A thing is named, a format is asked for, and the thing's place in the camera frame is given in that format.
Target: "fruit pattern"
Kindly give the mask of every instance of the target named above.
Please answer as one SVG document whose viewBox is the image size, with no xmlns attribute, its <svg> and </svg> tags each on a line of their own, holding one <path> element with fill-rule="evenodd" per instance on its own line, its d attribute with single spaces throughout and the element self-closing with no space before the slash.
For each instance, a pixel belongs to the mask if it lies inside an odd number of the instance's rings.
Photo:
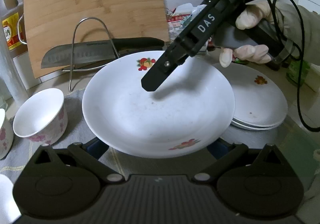
<svg viewBox="0 0 320 224">
<path fill-rule="evenodd" d="M 196 143 L 199 143 L 200 140 L 196 139 L 190 139 L 187 142 L 182 142 L 180 145 L 175 146 L 174 148 L 170 148 L 169 150 L 176 150 L 176 149 L 183 149 L 186 147 L 194 146 Z"/>
<path fill-rule="evenodd" d="M 256 77 L 256 80 L 254 82 L 258 85 L 268 84 L 268 81 L 266 81 L 266 79 L 264 77 L 259 76 L 259 75 Z"/>
<path fill-rule="evenodd" d="M 146 71 L 148 68 L 151 68 L 153 64 L 156 62 L 155 59 L 150 58 L 142 58 L 137 60 L 137 67 L 139 67 L 139 71 Z"/>
</svg>

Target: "kitchen knife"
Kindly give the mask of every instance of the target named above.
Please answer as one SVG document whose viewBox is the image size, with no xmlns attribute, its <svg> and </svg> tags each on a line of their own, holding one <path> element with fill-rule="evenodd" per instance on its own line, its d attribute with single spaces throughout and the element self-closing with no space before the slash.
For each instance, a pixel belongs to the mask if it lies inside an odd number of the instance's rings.
<svg viewBox="0 0 320 224">
<path fill-rule="evenodd" d="M 152 37 L 114 38 L 118 51 L 130 49 L 130 53 L 146 50 L 162 50 L 164 41 Z M 71 44 L 51 48 L 43 57 L 41 68 L 70 65 Z M 98 62 L 114 59 L 115 55 L 110 40 L 75 43 L 73 64 Z"/>
</svg>

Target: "bottle label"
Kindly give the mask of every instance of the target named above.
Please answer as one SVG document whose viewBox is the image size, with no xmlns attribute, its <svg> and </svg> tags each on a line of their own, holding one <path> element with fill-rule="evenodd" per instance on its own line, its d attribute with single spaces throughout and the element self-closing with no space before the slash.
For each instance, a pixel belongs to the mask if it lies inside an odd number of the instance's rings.
<svg viewBox="0 0 320 224">
<path fill-rule="evenodd" d="M 7 39 L 9 50 L 12 50 L 17 46 L 21 45 L 21 42 L 19 41 L 19 37 L 18 37 L 18 32 L 17 32 L 18 20 L 19 20 L 19 14 L 16 13 L 2 21 L 4 35 L 5 35 L 5 38 Z M 20 25 L 19 25 L 19 33 L 20 33 L 21 39 L 23 39 Z"/>
</svg>

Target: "white bowl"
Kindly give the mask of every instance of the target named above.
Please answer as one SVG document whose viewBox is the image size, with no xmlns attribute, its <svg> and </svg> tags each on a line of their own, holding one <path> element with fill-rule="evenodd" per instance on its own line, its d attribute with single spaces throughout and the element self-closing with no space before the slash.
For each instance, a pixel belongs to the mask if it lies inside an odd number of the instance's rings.
<svg viewBox="0 0 320 224">
<path fill-rule="evenodd" d="M 21 216 L 13 199 L 13 184 L 8 177 L 0 174 L 0 223 L 10 224 Z"/>
<path fill-rule="evenodd" d="M 62 136 L 67 123 L 63 92 L 51 88 L 36 93 L 19 108 L 13 131 L 33 142 L 53 144 Z"/>
<path fill-rule="evenodd" d="M 121 57 L 85 89 L 82 110 L 91 131 L 135 156 L 168 158 L 200 150 L 231 123 L 235 98 L 227 79 L 208 62 L 188 58 L 155 91 L 141 78 L 163 51 Z"/>
<path fill-rule="evenodd" d="M 0 159 L 9 152 L 13 141 L 13 130 L 5 116 L 5 110 L 0 109 Z"/>
</svg>

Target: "metal knife holder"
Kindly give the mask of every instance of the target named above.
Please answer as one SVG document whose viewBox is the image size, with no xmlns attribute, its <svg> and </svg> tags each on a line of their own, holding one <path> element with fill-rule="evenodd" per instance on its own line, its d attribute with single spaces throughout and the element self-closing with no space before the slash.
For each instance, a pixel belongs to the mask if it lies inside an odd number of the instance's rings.
<svg viewBox="0 0 320 224">
<path fill-rule="evenodd" d="M 19 24 L 20 24 L 20 21 L 23 19 L 23 16 L 24 16 L 24 14 L 21 16 L 21 18 L 20 18 L 19 21 L 18 21 L 18 32 L 19 32 Z M 99 21 L 99 22 L 103 25 L 104 29 L 105 29 L 106 32 L 107 32 L 107 35 L 108 35 L 108 37 L 109 37 L 109 40 L 110 40 L 110 42 L 111 42 L 111 44 L 112 44 L 112 48 L 113 48 L 113 51 L 114 51 L 114 54 L 115 54 L 116 59 L 120 58 L 120 54 L 119 54 L 119 52 L 117 51 L 115 44 L 113 43 L 112 37 L 111 37 L 111 35 L 110 35 L 110 33 L 109 33 L 109 30 L 108 30 L 106 24 L 105 24 L 102 20 L 98 19 L 97 17 L 86 17 L 86 18 L 82 19 L 82 20 L 76 25 L 76 28 L 75 28 L 75 30 L 74 30 L 74 32 L 73 32 L 72 47 L 71 47 L 71 56 L 70 56 L 70 57 L 71 57 L 71 59 L 70 59 L 70 69 L 61 69 L 63 72 L 70 72 L 70 77 L 69 77 L 69 91 L 71 91 L 72 72 L 93 71 L 93 70 L 101 69 L 101 68 L 103 68 L 103 67 L 105 67 L 105 66 L 107 65 L 107 63 L 106 63 L 106 64 L 103 64 L 103 65 L 100 65 L 100 66 L 96 66 L 96 67 L 92 67 L 92 68 L 87 68 L 87 69 L 75 69 L 75 68 L 74 68 L 74 64 L 73 64 L 73 53 L 74 53 L 74 44 L 75 44 L 76 31 L 77 31 L 78 26 L 79 26 L 82 22 L 84 22 L 84 21 L 86 21 L 86 20 L 89 20 L 89 19 L 97 20 L 97 21 Z M 25 41 L 23 41 L 23 40 L 20 38 L 20 34 L 18 34 L 18 37 L 19 37 L 19 40 L 20 40 L 20 42 L 21 42 L 22 44 L 24 44 L 24 45 L 27 44 Z"/>
</svg>

